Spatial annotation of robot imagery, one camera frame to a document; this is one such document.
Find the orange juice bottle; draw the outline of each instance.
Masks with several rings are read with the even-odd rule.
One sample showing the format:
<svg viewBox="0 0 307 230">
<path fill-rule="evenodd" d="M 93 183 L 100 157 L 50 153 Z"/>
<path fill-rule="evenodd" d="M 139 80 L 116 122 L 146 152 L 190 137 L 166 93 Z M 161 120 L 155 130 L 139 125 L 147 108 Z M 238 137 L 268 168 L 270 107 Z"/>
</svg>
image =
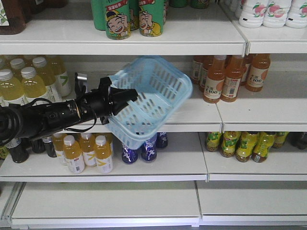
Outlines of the orange juice bottle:
<svg viewBox="0 0 307 230">
<path fill-rule="evenodd" d="M 226 55 L 215 55 L 212 66 L 208 69 L 208 76 L 203 92 L 203 99 L 208 103 L 217 103 L 220 100 L 225 79 Z"/>
<path fill-rule="evenodd" d="M 264 80 L 267 77 L 270 64 L 270 54 L 257 54 L 251 63 L 245 88 L 252 92 L 261 91 Z"/>
<path fill-rule="evenodd" d="M 210 66 L 212 66 L 213 63 L 213 55 L 205 55 L 202 63 L 202 68 L 201 68 L 201 80 L 199 84 L 199 90 L 204 91 L 205 90 L 205 84 L 208 76 L 208 69 Z"/>
<path fill-rule="evenodd" d="M 244 59 L 241 55 L 233 55 L 225 70 L 225 81 L 221 99 L 225 102 L 234 102 L 239 90 L 243 75 Z"/>
</svg>

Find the bottle label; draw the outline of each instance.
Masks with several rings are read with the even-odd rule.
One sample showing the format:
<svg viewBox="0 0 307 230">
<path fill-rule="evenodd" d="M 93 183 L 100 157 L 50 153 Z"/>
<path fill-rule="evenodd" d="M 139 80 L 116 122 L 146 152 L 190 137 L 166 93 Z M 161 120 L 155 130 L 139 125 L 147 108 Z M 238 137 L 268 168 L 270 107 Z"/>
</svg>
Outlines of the bottle label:
<svg viewBox="0 0 307 230">
<path fill-rule="evenodd" d="M 224 97 L 234 98 L 238 92 L 241 79 L 231 79 L 226 77 L 223 85 L 222 95 Z"/>
<path fill-rule="evenodd" d="M 269 69 L 258 69 L 255 67 L 250 68 L 247 84 L 251 87 L 260 88 L 264 84 Z"/>
<path fill-rule="evenodd" d="M 96 158 L 96 162 L 97 162 L 98 170 L 101 173 L 109 173 L 113 169 L 112 155 L 109 156 L 106 159 L 98 159 L 98 158 Z"/>
<path fill-rule="evenodd" d="M 212 80 L 207 78 L 204 95 L 210 99 L 219 99 L 223 88 L 223 80 Z"/>
<path fill-rule="evenodd" d="M 84 164 L 82 155 L 75 159 L 66 159 L 66 162 L 67 162 L 69 170 L 72 173 L 81 173 L 85 168 L 85 164 Z"/>
<path fill-rule="evenodd" d="M 62 102 L 62 97 L 59 95 L 59 92 L 56 87 L 56 83 L 46 86 L 46 90 L 49 93 L 49 98 L 51 102 Z"/>
<path fill-rule="evenodd" d="M 88 166 L 96 165 L 95 151 L 92 152 L 82 152 L 84 163 Z"/>
<path fill-rule="evenodd" d="M 0 26 L 8 26 L 9 21 L 5 13 L 5 9 L 2 4 L 2 0 L 0 0 Z"/>
<path fill-rule="evenodd" d="M 57 89 L 62 97 L 67 96 L 71 92 L 71 85 L 69 84 L 68 74 L 64 72 L 55 76 L 57 79 Z"/>
</svg>

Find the drink bottle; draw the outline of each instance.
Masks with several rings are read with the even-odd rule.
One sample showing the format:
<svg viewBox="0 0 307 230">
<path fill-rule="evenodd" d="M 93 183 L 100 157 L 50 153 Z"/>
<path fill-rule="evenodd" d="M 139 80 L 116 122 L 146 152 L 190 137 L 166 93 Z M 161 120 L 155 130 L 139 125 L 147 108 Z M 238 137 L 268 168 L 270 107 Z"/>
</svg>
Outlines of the drink bottle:
<svg viewBox="0 0 307 230">
<path fill-rule="evenodd" d="M 110 144 L 107 142 L 106 137 L 102 135 L 96 137 L 95 143 L 94 150 L 99 172 L 111 172 L 113 170 L 113 161 Z"/>
<path fill-rule="evenodd" d="M 241 78 L 243 75 L 244 59 L 241 55 L 233 55 L 225 70 L 225 80 L 221 99 L 225 102 L 234 102 L 237 98 Z"/>
<path fill-rule="evenodd" d="M 40 76 L 46 86 L 51 102 L 62 102 L 62 97 L 59 95 L 56 78 L 50 65 L 44 57 L 36 57 L 33 59 L 33 66 L 36 69 L 38 76 Z"/>
<path fill-rule="evenodd" d="M 21 76 L 21 70 L 25 67 L 24 60 L 21 58 L 15 58 L 10 61 L 11 69 L 15 78 L 17 78 L 20 82 L 23 80 Z"/>
<path fill-rule="evenodd" d="M 35 68 L 23 68 L 21 70 L 21 75 L 23 77 L 22 86 L 28 102 L 31 102 L 36 98 L 45 98 L 50 100 L 45 84 L 41 77 L 36 74 Z M 35 103 L 35 105 L 38 104 L 47 104 L 47 102 L 38 101 Z"/>
<path fill-rule="evenodd" d="M 91 133 L 81 133 L 79 143 L 85 165 L 90 167 L 96 166 L 94 151 L 95 137 Z"/>
<path fill-rule="evenodd" d="M 54 150 L 56 151 L 57 158 L 59 159 L 62 165 L 67 165 L 63 151 L 64 137 L 66 136 L 67 136 L 66 133 L 55 133 L 52 135 Z"/>
<path fill-rule="evenodd" d="M 247 162 L 249 160 L 258 138 L 259 132 L 242 132 L 236 149 L 236 159 L 238 161 Z"/>
<path fill-rule="evenodd" d="M 18 81 L 10 69 L 0 70 L 0 92 L 5 106 L 9 104 L 24 105 L 27 100 L 20 81 Z"/>
<path fill-rule="evenodd" d="M 225 79 L 226 55 L 216 55 L 212 66 L 208 69 L 208 76 L 203 92 L 203 99 L 208 103 L 217 103 L 220 100 Z"/>
<path fill-rule="evenodd" d="M 252 92 L 261 91 L 270 64 L 270 54 L 257 54 L 251 63 L 245 88 Z"/>
<path fill-rule="evenodd" d="M 46 55 L 47 61 L 51 64 L 53 73 L 57 79 L 57 89 L 62 97 L 71 92 L 68 74 L 62 58 L 58 55 Z"/>
<path fill-rule="evenodd" d="M 64 137 L 63 151 L 69 170 L 72 173 L 81 173 L 85 168 L 82 151 L 72 135 Z"/>
<path fill-rule="evenodd" d="M 274 144 L 276 132 L 260 132 L 260 137 L 251 155 L 255 162 L 264 162 L 269 154 L 269 150 Z"/>
<path fill-rule="evenodd" d="M 236 143 L 241 136 L 240 131 L 226 131 L 223 135 L 222 152 L 223 157 L 232 157 L 236 152 Z"/>
</svg>

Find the white bottle cap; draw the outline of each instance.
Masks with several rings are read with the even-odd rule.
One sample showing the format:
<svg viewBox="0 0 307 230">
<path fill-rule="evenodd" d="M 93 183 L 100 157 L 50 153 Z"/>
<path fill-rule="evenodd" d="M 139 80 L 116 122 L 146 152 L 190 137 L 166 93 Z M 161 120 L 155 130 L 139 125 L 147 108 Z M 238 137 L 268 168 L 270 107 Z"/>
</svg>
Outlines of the white bottle cap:
<svg viewBox="0 0 307 230">
<path fill-rule="evenodd" d="M 25 67 L 24 60 L 21 58 L 15 58 L 12 61 L 10 61 L 12 69 L 22 69 Z"/>
<path fill-rule="evenodd" d="M 67 135 L 66 137 L 64 137 L 64 145 L 71 146 L 74 143 L 75 143 L 75 138 L 73 137 L 73 135 Z"/>
<path fill-rule="evenodd" d="M 36 76 L 36 70 L 33 67 L 26 67 L 21 70 L 21 75 L 23 78 L 33 78 Z"/>
<path fill-rule="evenodd" d="M 96 137 L 96 145 L 103 146 L 106 144 L 106 137 L 103 135 L 99 135 Z"/>
<path fill-rule="evenodd" d="M 33 59 L 33 66 L 36 68 L 42 68 L 47 64 L 47 61 L 44 57 L 36 57 Z"/>
<path fill-rule="evenodd" d="M 0 70 L 0 81 L 6 81 L 13 77 L 13 73 L 10 69 Z"/>
</svg>

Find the yellow juice bottle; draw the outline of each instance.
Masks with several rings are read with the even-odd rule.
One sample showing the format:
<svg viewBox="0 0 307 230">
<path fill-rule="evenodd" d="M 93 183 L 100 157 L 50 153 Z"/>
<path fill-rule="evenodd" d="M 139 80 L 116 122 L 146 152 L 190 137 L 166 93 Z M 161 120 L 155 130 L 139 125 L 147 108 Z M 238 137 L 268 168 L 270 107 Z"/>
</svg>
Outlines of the yellow juice bottle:
<svg viewBox="0 0 307 230">
<path fill-rule="evenodd" d="M 51 102 L 62 102 L 57 86 L 56 78 L 50 65 L 44 57 L 36 57 L 33 59 L 33 66 L 36 68 L 37 74 L 43 79 L 46 90 L 49 93 Z"/>
<path fill-rule="evenodd" d="M 69 170 L 72 173 L 81 173 L 85 168 L 85 164 L 80 145 L 75 141 L 73 135 L 64 137 L 63 150 Z"/>
</svg>

